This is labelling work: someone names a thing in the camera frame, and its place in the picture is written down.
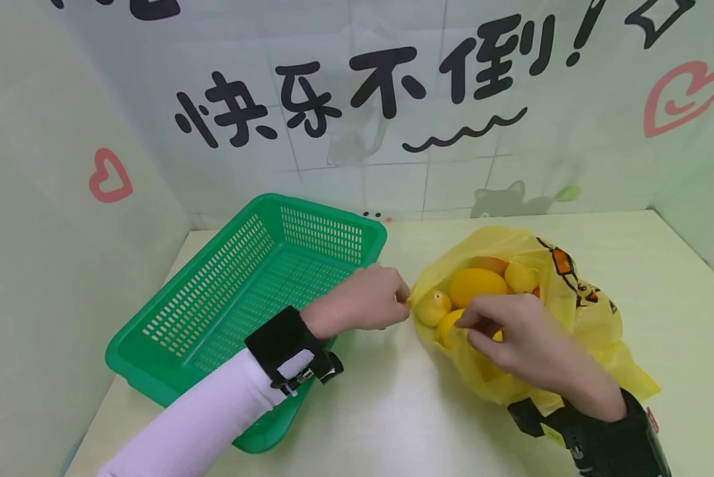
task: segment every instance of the wrist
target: wrist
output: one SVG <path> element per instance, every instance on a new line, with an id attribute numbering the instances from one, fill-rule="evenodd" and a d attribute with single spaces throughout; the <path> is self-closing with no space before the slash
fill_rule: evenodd
<path id="1" fill-rule="evenodd" d="M 627 416 L 627 404 L 622 390 L 611 376 L 586 381 L 564 397 L 579 412 L 599 421 L 617 422 Z"/>
<path id="2" fill-rule="evenodd" d="M 301 310 L 301 320 L 318 340 L 329 340 L 345 331 L 339 328 L 341 320 L 326 297 L 318 298 Z"/>

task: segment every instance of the heart doodle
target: heart doodle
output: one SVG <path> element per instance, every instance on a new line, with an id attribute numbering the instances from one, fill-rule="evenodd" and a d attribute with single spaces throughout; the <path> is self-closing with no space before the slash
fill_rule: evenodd
<path id="1" fill-rule="evenodd" d="M 712 106 L 714 101 L 714 93 L 709 96 L 707 101 L 704 101 L 702 105 L 689 112 L 679 119 L 674 119 L 670 122 L 665 122 L 663 125 L 657 126 L 657 111 L 659 110 L 659 100 L 661 99 L 662 92 L 667 85 L 672 82 L 675 78 L 680 75 L 690 75 L 691 82 L 686 89 L 686 95 L 692 96 L 693 94 L 701 91 L 705 86 L 714 82 L 714 72 L 711 74 L 707 73 L 708 67 L 704 61 L 688 61 L 684 64 L 675 66 L 672 70 L 664 74 L 659 81 L 656 82 L 651 92 L 648 94 L 648 99 L 645 101 L 645 109 L 643 114 L 643 135 L 646 137 L 654 137 L 659 134 L 664 134 L 668 131 L 675 129 L 675 127 L 682 126 L 688 121 L 696 119 L 698 116 L 702 115 L 704 111 Z M 667 100 L 664 104 L 664 112 L 668 116 L 682 115 L 693 109 L 695 106 L 695 101 L 690 101 L 686 105 L 678 106 L 673 99 Z"/>
<path id="2" fill-rule="evenodd" d="M 116 174 L 121 178 L 123 185 L 115 190 L 103 191 L 101 189 L 102 182 L 110 178 L 109 172 L 107 172 L 106 164 L 111 164 Z M 126 173 L 126 169 L 121 163 L 121 160 L 107 147 L 102 147 L 94 154 L 94 174 L 89 177 L 89 191 L 91 195 L 95 197 L 100 202 L 105 204 L 110 204 L 111 202 L 117 202 L 122 199 L 126 199 L 134 191 L 134 187 L 131 185 L 131 180 L 129 175 Z"/>

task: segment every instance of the white wall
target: white wall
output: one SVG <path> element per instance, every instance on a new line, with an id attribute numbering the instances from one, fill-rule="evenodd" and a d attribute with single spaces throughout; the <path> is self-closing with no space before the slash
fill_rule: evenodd
<path id="1" fill-rule="evenodd" d="M 188 230 L 111 104 L 51 16 L 0 0 L 0 476 L 57 475 L 111 381 L 107 342 Z M 110 203 L 89 185 L 102 147 L 132 186 Z"/>
<path id="2" fill-rule="evenodd" d="M 150 5 L 179 5 L 179 14 L 142 21 L 131 14 L 128 1 L 66 0 L 64 9 L 43 1 L 99 67 L 181 204 L 197 225 L 207 227 L 220 225 L 266 191 L 397 220 L 468 217 L 475 191 L 504 190 L 518 180 L 526 186 L 524 200 L 544 197 L 548 205 L 565 186 L 581 189 L 574 200 L 552 204 L 549 213 L 647 207 L 673 168 L 693 159 L 683 155 L 682 145 L 702 134 L 714 116 L 713 101 L 703 114 L 689 118 L 714 95 L 714 81 L 690 91 L 688 72 L 647 107 L 658 81 L 678 66 L 698 61 L 714 72 L 714 2 L 698 1 L 650 48 L 641 27 L 626 25 L 645 3 L 161 0 Z M 568 67 L 588 6 L 601 4 L 587 44 L 579 49 L 579 62 Z M 677 2 L 660 0 L 645 15 L 660 30 L 677 9 Z M 503 75 L 512 78 L 510 89 L 476 100 L 474 91 L 482 86 L 476 76 L 491 65 L 474 57 L 482 45 L 478 26 L 514 14 L 521 15 L 512 32 L 519 37 L 527 21 L 536 22 L 533 49 L 527 55 L 516 49 L 503 58 L 512 61 L 511 71 Z M 548 15 L 556 18 L 551 61 L 542 74 L 532 76 L 528 70 L 538 57 Z M 439 66 L 467 37 L 477 44 L 465 62 L 465 100 L 456 105 L 450 75 L 441 74 Z M 396 67 L 396 117 L 381 122 L 377 94 L 363 106 L 351 106 L 371 70 L 352 70 L 350 59 L 405 46 L 414 47 L 417 57 Z M 286 126 L 293 114 L 282 104 L 282 76 L 275 70 L 313 61 L 321 64 L 320 71 L 307 76 L 313 90 L 329 92 L 329 105 L 343 113 L 340 119 L 328 117 L 320 138 L 308 136 L 302 125 Z M 256 104 L 267 107 L 267 116 L 250 122 L 245 146 L 230 143 L 235 126 L 216 124 L 215 117 L 228 109 L 206 97 L 214 85 L 212 72 L 221 72 L 227 81 L 244 81 Z M 400 84 L 405 75 L 426 87 L 423 99 L 407 94 Z M 199 116 L 216 148 L 195 127 L 186 134 L 177 125 L 175 115 L 185 114 L 176 97 L 180 91 L 196 107 L 206 107 Z M 300 85 L 293 91 L 295 101 L 304 99 Z M 665 110 L 669 100 L 676 106 L 672 114 Z M 463 137 L 454 146 L 416 154 L 402 147 L 403 142 L 422 144 L 432 135 L 447 139 L 464 126 L 479 130 L 493 115 L 511 119 L 523 107 L 528 112 L 517 124 L 495 126 L 479 138 Z M 647 137 L 644 125 L 653 114 L 657 127 L 689 120 Z M 308 119 L 315 121 L 312 113 Z M 380 146 L 367 151 L 381 124 L 387 129 Z M 272 127 L 277 139 L 262 137 L 257 125 Z M 514 194 L 491 194 L 485 204 L 492 215 L 539 213 L 539 207 L 521 207 Z"/>
<path id="3" fill-rule="evenodd" d="M 714 132 L 714 121 L 710 126 Z M 714 134 L 699 137 L 686 152 L 693 166 L 670 180 L 654 206 L 714 270 Z"/>

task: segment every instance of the tabletop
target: tabletop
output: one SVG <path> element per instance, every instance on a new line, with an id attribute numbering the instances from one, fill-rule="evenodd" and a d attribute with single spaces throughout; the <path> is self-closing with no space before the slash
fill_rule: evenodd
<path id="1" fill-rule="evenodd" d="M 635 361 L 663 391 L 645 403 L 675 476 L 714 476 L 714 273 L 653 211 L 386 224 L 379 262 L 412 285 L 424 266 L 484 225 L 526 228 L 571 253 L 622 313 Z M 187 236 L 174 275 L 215 231 Z M 209 476 L 573 476 L 547 438 L 438 370 L 411 322 L 346 333 L 346 372 L 316 384 L 270 452 L 230 448 Z M 68 477 L 94 476 L 162 409 L 116 376 Z"/>

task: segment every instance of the cartoon cat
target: cartoon cat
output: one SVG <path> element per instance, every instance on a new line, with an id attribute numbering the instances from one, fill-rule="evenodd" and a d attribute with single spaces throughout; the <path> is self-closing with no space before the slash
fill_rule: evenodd
<path id="1" fill-rule="evenodd" d="M 568 185 L 554 197 L 543 195 L 526 202 L 524 202 L 524 194 L 526 194 L 524 181 L 515 181 L 508 189 L 477 189 L 473 193 L 476 203 L 471 210 L 471 218 L 547 214 L 553 202 L 567 202 L 577 199 L 579 187 Z"/>

